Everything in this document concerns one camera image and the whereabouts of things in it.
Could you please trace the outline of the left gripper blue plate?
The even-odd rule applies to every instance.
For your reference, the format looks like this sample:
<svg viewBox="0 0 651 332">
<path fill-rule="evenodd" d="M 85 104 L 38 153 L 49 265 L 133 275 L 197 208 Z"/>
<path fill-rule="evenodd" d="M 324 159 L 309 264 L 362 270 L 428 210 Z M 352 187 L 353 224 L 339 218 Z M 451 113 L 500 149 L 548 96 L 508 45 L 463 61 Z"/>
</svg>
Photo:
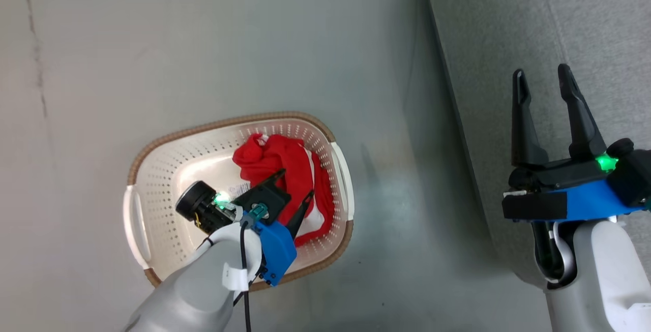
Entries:
<svg viewBox="0 0 651 332">
<path fill-rule="evenodd" d="M 278 170 L 235 200 L 244 210 L 240 224 L 260 237 L 263 262 L 258 267 L 258 275 L 272 287 L 280 283 L 296 259 L 293 240 L 314 197 L 314 191 L 309 191 L 286 226 L 281 224 L 279 217 L 291 201 L 291 196 L 277 186 L 285 172 L 285 169 Z"/>
</svg>

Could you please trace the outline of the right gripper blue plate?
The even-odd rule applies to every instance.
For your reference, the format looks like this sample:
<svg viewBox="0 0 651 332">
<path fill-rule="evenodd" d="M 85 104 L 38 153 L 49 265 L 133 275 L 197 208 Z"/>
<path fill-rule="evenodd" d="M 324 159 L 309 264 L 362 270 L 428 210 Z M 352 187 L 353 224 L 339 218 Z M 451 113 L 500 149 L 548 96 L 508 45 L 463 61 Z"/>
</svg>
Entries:
<svg viewBox="0 0 651 332">
<path fill-rule="evenodd" d="M 531 223 L 539 270 L 549 283 L 567 284 L 576 276 L 576 261 L 570 231 L 562 230 L 562 224 L 616 218 L 644 207 L 626 207 L 609 187 L 606 178 L 617 160 L 602 155 L 604 139 L 570 66 L 560 64 L 557 72 L 570 121 L 571 160 L 547 163 L 530 111 L 527 79 L 517 69 L 512 75 L 511 128 L 511 161 L 516 168 L 509 177 L 510 189 L 503 194 L 502 211 L 506 219 Z"/>
</svg>

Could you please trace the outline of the red and white garment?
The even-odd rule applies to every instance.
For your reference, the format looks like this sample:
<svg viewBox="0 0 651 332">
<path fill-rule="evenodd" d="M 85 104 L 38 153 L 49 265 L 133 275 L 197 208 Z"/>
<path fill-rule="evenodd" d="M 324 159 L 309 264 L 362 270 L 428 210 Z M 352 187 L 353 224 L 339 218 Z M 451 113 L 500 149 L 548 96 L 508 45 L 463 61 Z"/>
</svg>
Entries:
<svg viewBox="0 0 651 332">
<path fill-rule="evenodd" d="M 297 232 L 296 247 L 330 231 L 335 214 L 331 180 L 321 167 L 318 155 L 306 149 L 303 140 L 283 135 L 253 134 L 235 150 L 232 160 L 240 168 L 241 179 L 251 186 L 284 168 L 284 177 L 277 185 L 291 196 L 291 201 L 278 216 L 282 225 L 288 225 L 305 197 L 314 193 Z"/>
</svg>

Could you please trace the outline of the grey fabric sofa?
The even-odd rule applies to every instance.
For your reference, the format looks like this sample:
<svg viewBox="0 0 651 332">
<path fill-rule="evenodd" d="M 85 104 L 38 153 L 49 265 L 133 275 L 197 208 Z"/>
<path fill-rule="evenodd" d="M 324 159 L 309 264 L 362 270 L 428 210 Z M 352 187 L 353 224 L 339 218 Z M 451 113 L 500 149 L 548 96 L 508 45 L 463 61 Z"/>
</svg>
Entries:
<svg viewBox="0 0 651 332">
<path fill-rule="evenodd" d="M 430 0 L 467 160 L 495 249 L 544 288 L 526 223 L 503 218 L 511 165 L 512 75 L 523 69 L 540 145 L 571 142 L 557 67 L 570 66 L 606 144 L 651 149 L 651 0 Z"/>
</svg>

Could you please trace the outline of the cream perforated laundry basket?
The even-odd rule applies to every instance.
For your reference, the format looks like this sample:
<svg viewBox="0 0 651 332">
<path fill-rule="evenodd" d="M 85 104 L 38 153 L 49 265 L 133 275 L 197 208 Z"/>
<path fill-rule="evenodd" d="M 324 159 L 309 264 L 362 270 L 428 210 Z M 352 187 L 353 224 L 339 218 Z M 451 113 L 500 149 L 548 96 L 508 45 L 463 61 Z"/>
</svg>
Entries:
<svg viewBox="0 0 651 332">
<path fill-rule="evenodd" d="M 242 194 L 246 182 L 232 156 L 254 134 L 302 140 L 319 157 L 330 179 L 332 227 L 298 248 L 280 283 L 325 269 L 344 254 L 353 234 L 355 198 L 348 164 L 332 130 L 297 111 L 240 116 L 163 136 L 145 146 L 133 161 L 123 198 L 124 230 L 151 285 L 159 286 L 186 265 L 205 239 L 193 222 L 176 213 L 176 201 L 197 180 L 229 197 Z"/>
</svg>

